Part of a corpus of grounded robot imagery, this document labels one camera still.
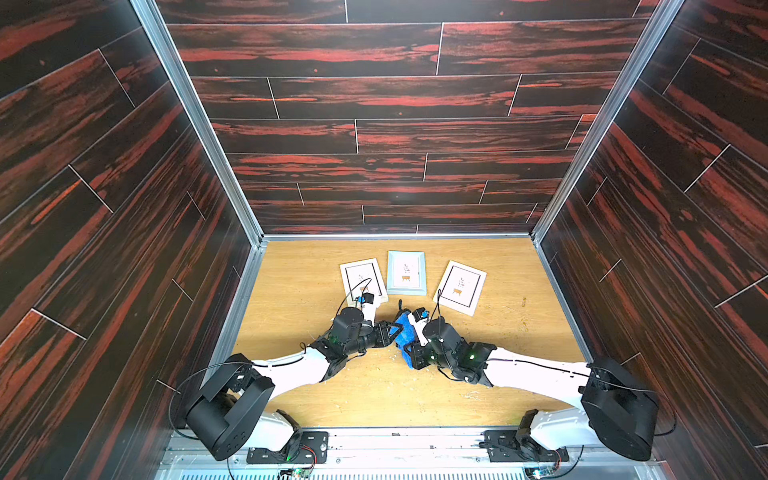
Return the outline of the blue microfiber cloth black trim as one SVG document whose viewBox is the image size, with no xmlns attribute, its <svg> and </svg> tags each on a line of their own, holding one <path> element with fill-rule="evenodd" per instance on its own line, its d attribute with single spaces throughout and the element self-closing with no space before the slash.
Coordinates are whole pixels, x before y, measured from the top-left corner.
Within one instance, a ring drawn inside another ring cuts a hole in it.
<svg viewBox="0 0 768 480">
<path fill-rule="evenodd" d="M 411 311 L 401 310 L 395 319 L 394 325 L 389 328 L 389 335 L 394 337 L 394 344 L 401 352 L 406 365 L 413 370 L 421 370 L 424 362 L 418 355 L 414 355 L 414 345 L 421 347 L 415 327 L 410 321 Z"/>
</svg>

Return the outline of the white picture frame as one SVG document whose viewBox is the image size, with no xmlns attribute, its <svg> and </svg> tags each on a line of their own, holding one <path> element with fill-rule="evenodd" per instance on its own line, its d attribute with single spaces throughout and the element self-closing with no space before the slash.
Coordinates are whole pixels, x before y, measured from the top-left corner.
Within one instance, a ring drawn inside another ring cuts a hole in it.
<svg viewBox="0 0 768 480">
<path fill-rule="evenodd" d="M 345 303 L 352 307 L 362 293 L 372 293 L 382 303 L 389 300 L 383 275 L 375 258 L 340 265 Z"/>
</svg>

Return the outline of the white picture frame deer print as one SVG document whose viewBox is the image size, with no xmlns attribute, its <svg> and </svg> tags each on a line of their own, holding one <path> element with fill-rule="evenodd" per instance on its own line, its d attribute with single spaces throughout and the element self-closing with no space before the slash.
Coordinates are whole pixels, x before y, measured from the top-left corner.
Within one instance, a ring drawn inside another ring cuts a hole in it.
<svg viewBox="0 0 768 480">
<path fill-rule="evenodd" d="M 439 282 L 433 301 L 472 317 L 487 278 L 487 273 L 473 267 L 450 261 Z"/>
</svg>

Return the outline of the grey-green picture frame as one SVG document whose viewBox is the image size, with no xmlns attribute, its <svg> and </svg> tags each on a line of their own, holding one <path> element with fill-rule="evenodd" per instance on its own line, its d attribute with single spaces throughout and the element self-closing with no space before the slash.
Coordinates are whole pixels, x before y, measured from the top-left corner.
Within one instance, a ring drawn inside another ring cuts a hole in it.
<svg viewBox="0 0 768 480">
<path fill-rule="evenodd" d="M 388 252 L 387 291 L 395 295 L 424 296 L 427 294 L 424 252 Z"/>
</svg>

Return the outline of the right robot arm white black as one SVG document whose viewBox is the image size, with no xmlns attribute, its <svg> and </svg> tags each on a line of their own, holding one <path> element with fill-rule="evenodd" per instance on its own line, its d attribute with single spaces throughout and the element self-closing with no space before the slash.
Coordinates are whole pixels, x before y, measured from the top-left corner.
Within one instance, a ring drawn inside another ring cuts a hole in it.
<svg viewBox="0 0 768 480">
<path fill-rule="evenodd" d="M 566 404 L 555 412 L 532 409 L 516 431 L 531 455 L 569 446 L 604 446 L 630 460 L 651 457 L 659 396 L 610 358 L 558 362 L 468 342 L 444 320 L 404 313 L 391 329 L 406 364 L 435 366 L 448 379 L 532 392 Z"/>
</svg>

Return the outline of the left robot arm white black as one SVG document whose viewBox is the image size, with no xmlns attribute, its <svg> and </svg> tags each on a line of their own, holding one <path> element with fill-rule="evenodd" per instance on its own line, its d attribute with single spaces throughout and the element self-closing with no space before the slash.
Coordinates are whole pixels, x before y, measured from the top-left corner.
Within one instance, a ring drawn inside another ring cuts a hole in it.
<svg viewBox="0 0 768 480">
<path fill-rule="evenodd" d="M 262 442 L 257 425 L 274 398 L 323 383 L 370 349 L 394 343 L 403 332 L 396 322 L 374 323 L 363 310 L 345 307 L 330 328 L 300 352 L 275 360 L 252 361 L 234 354 L 182 405 L 182 419 L 217 461 L 242 447 L 279 451 L 274 439 Z"/>
</svg>

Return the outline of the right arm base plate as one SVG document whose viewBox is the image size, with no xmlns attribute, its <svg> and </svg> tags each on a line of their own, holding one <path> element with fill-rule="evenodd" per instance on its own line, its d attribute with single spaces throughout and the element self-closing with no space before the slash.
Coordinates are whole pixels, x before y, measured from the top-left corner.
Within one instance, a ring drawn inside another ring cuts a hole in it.
<svg viewBox="0 0 768 480">
<path fill-rule="evenodd" d="M 479 447 L 484 449 L 492 463 L 544 462 L 560 463 L 569 460 L 566 449 L 547 450 L 528 434 L 516 429 L 492 429 L 483 432 Z"/>
</svg>

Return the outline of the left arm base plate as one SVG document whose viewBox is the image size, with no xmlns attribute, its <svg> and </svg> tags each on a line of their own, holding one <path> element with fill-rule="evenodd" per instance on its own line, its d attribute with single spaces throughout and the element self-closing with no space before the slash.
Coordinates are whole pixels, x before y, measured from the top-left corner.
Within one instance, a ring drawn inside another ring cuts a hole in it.
<svg viewBox="0 0 768 480">
<path fill-rule="evenodd" d="M 299 430 L 280 450 L 249 448 L 246 463 L 249 465 L 325 464 L 328 456 L 329 433 L 319 430 Z"/>
</svg>

